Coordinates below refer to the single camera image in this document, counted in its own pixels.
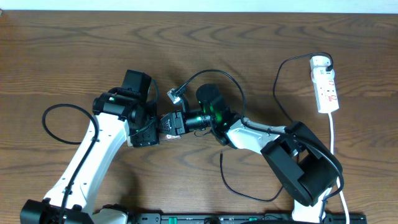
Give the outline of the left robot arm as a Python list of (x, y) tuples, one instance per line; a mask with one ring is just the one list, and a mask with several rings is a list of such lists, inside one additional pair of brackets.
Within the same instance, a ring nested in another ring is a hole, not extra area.
[(157, 100), (148, 100), (155, 80), (128, 70), (120, 87), (102, 93), (84, 112), (90, 124), (65, 172), (41, 201), (28, 200), (21, 223), (130, 223), (132, 214), (122, 206), (106, 205), (95, 212), (95, 200), (119, 148), (159, 143)]

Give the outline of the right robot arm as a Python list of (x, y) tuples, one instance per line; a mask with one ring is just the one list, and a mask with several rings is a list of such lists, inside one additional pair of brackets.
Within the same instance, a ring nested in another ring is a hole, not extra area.
[(196, 92), (197, 110), (188, 108), (185, 88), (168, 91), (181, 110), (164, 115), (159, 131), (169, 136), (206, 131), (223, 146), (247, 149), (262, 155), (282, 187), (294, 199), (292, 219), (322, 223), (328, 198), (341, 192), (332, 187), (343, 174), (336, 157), (309, 128), (295, 121), (289, 126), (267, 126), (232, 112), (215, 84), (204, 84)]

